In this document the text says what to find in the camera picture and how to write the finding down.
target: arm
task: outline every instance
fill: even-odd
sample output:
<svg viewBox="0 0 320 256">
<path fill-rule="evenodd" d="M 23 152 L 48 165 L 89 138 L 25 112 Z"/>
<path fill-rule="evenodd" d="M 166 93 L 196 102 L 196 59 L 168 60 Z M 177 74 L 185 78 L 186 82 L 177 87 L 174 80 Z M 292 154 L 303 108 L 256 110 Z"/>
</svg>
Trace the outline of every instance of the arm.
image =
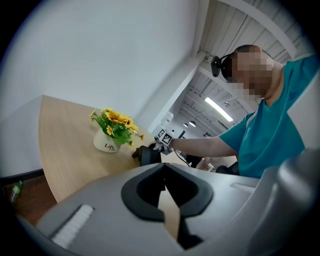
<svg viewBox="0 0 320 256">
<path fill-rule="evenodd" d="M 169 147 L 197 157 L 229 157 L 237 153 L 218 136 L 213 138 L 174 138 Z"/>
<path fill-rule="evenodd" d="M 247 121 L 254 113 L 231 127 L 220 136 L 213 138 L 174 138 L 169 148 L 197 157 L 231 157 L 239 152 L 242 139 L 247 129 Z"/>
<path fill-rule="evenodd" d="M 200 169 L 200 170 L 206 170 L 209 162 L 210 162 L 210 157 L 205 157 L 204 160 L 203 160 L 203 162 L 202 162 L 202 164 L 199 166 L 198 169 Z"/>
</svg>

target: yellow flower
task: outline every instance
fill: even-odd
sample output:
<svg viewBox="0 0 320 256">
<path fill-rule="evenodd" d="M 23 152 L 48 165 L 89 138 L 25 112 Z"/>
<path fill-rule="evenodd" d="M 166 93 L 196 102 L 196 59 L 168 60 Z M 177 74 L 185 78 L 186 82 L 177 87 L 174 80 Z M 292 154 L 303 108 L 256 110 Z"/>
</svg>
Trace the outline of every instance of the yellow flower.
<svg viewBox="0 0 320 256">
<path fill-rule="evenodd" d="M 114 135 L 114 131 L 112 130 L 111 126 L 108 125 L 107 129 L 106 129 L 106 132 L 111 136 L 111 135 Z"/>
<path fill-rule="evenodd" d="M 112 111 L 112 109 L 109 108 L 109 107 L 106 107 L 106 108 L 104 108 L 104 109 L 101 110 L 101 114 L 102 114 L 102 113 L 105 113 L 105 112 L 109 113 L 110 111 Z"/>
<path fill-rule="evenodd" d="M 129 127 L 129 129 L 133 132 L 133 133 L 137 133 L 136 130 L 139 130 L 138 126 L 136 126 L 135 124 L 131 124 L 131 126 Z"/>
<path fill-rule="evenodd" d="M 127 122 L 126 124 L 124 125 L 126 128 L 130 128 L 132 125 L 134 124 L 134 121 L 131 117 L 128 117 L 127 116 Z"/>
<path fill-rule="evenodd" d="M 105 115 L 109 118 L 110 121 L 116 124 L 125 124 L 127 122 L 127 116 L 117 113 L 116 111 L 111 110 L 110 112 L 106 112 Z"/>
<path fill-rule="evenodd" d="M 90 123 L 94 120 L 94 115 L 96 115 L 96 109 L 89 115 L 91 117 Z"/>
</svg>

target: man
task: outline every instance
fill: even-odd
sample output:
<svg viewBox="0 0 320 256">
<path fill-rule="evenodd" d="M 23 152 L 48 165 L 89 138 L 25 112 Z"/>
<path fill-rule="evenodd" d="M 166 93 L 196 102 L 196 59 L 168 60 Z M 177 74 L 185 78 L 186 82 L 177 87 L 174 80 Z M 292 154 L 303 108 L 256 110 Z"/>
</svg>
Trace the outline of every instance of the man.
<svg viewBox="0 0 320 256">
<path fill-rule="evenodd" d="M 319 66 L 315 55 L 283 66 L 256 45 L 238 47 L 222 62 L 221 73 L 228 82 L 243 84 L 250 95 L 261 97 L 258 110 L 220 136 L 173 139 L 170 146 L 201 157 L 238 154 L 239 174 L 260 178 L 266 168 L 280 165 L 305 149 L 287 111 Z"/>
</svg>

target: wooden floor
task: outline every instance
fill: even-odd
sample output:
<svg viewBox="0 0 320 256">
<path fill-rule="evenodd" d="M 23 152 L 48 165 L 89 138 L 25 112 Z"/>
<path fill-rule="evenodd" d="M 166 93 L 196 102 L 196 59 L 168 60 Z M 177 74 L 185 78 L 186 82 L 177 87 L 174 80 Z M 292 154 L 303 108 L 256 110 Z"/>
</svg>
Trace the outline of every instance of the wooden floor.
<svg viewBox="0 0 320 256">
<path fill-rule="evenodd" d="M 8 200 L 12 195 L 14 185 L 4 187 Z M 23 182 L 21 192 L 14 204 L 14 211 L 32 225 L 36 225 L 38 220 L 56 203 L 46 177 L 42 175 Z"/>
</svg>

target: green leaf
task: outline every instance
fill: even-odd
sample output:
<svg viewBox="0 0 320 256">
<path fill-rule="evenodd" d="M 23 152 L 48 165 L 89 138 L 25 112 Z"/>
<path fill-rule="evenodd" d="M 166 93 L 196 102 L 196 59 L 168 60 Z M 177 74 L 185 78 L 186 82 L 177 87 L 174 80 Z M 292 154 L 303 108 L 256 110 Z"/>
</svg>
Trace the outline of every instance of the green leaf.
<svg viewBox="0 0 320 256">
<path fill-rule="evenodd" d="M 114 128 L 112 128 L 112 129 L 113 129 L 113 133 L 114 133 L 115 135 L 121 136 L 122 130 L 120 129 L 119 126 L 115 125 Z"/>
<path fill-rule="evenodd" d="M 120 129 L 120 127 L 121 127 L 121 125 L 120 125 L 120 124 L 118 124 L 118 123 L 113 123 L 113 124 L 112 124 L 112 129 L 113 129 L 113 131 L 117 131 L 117 130 L 119 130 L 119 129 Z"/>
<path fill-rule="evenodd" d="M 114 135 L 114 139 L 117 140 L 120 144 L 125 144 L 126 143 L 126 138 L 118 135 Z"/>
<path fill-rule="evenodd" d="M 126 139 L 131 139 L 131 132 L 130 131 L 128 131 L 128 130 L 124 130 L 123 132 L 122 132 L 122 136 L 124 137 L 124 138 L 126 138 Z"/>
<path fill-rule="evenodd" d="M 101 115 L 101 119 L 104 121 L 106 126 L 110 126 L 112 124 L 112 122 L 109 120 L 109 118 L 106 117 L 104 114 Z"/>
<path fill-rule="evenodd" d="M 106 125 L 105 121 L 100 116 L 94 117 L 94 120 L 100 125 L 103 132 L 105 134 L 107 134 L 107 125 Z"/>
</svg>

